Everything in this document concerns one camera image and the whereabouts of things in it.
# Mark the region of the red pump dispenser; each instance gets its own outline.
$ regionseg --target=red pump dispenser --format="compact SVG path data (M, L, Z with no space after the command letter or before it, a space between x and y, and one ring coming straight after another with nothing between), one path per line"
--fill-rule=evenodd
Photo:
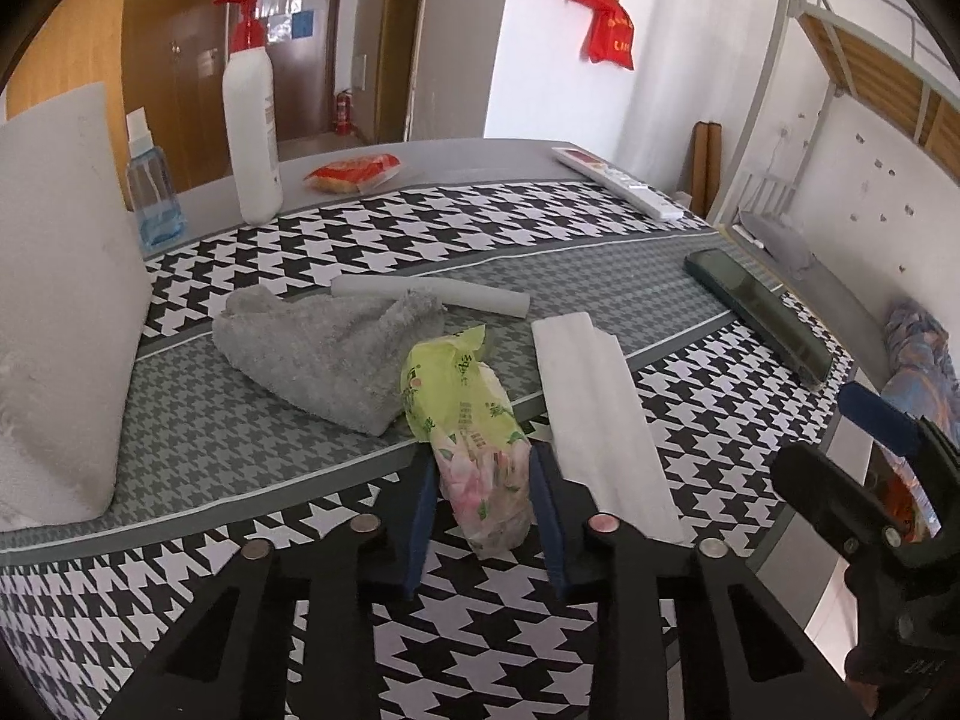
M257 0L214 0L215 5L240 5L241 20L230 38L230 53L243 52L246 49L259 49L267 45L267 34L262 23L256 18Z

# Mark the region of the green plastic bag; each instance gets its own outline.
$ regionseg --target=green plastic bag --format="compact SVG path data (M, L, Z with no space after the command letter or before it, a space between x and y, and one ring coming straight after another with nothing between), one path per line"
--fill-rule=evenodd
M443 495L479 557L520 546L530 530L530 442L510 398L480 362L486 328L418 343L400 387L407 422L429 442Z

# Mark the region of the label on bottle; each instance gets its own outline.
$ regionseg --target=label on bottle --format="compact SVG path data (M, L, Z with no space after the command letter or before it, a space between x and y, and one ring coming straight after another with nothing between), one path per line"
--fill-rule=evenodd
M277 155L277 116L274 113L274 97L267 100L267 151L270 152L270 170L277 172L280 156Z

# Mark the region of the gray towel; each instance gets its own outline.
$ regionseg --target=gray towel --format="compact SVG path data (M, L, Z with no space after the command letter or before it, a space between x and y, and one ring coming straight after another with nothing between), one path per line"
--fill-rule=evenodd
M294 406L381 435L402 411L400 369L415 344L443 335L433 295L287 302L266 287L237 290L213 320L231 365Z

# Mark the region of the screw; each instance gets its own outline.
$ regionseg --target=screw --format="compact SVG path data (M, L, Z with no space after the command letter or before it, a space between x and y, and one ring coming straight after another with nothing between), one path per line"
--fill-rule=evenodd
M262 560L263 557L267 557L272 552L272 549L274 549L274 546L266 538L253 538L252 541L243 545L240 554L247 560Z
M350 521L350 529L354 533L373 533L380 527L380 518L376 514L357 514Z
M727 552L730 552L730 548L720 541L719 538L705 538L700 542L700 551L704 553L707 557L723 557Z
M904 543L904 540L901 538L901 535L896 531L896 528L884 528L883 538L894 549L898 548L902 543Z
M896 634L901 638L901 641L906 641L912 637L914 632L913 620L910 618L909 614L901 614L896 620Z
M616 529L620 527L620 520L612 514L594 514L593 517L587 520L587 525L590 526L592 531L597 531L597 533L613 533L613 531L616 531Z

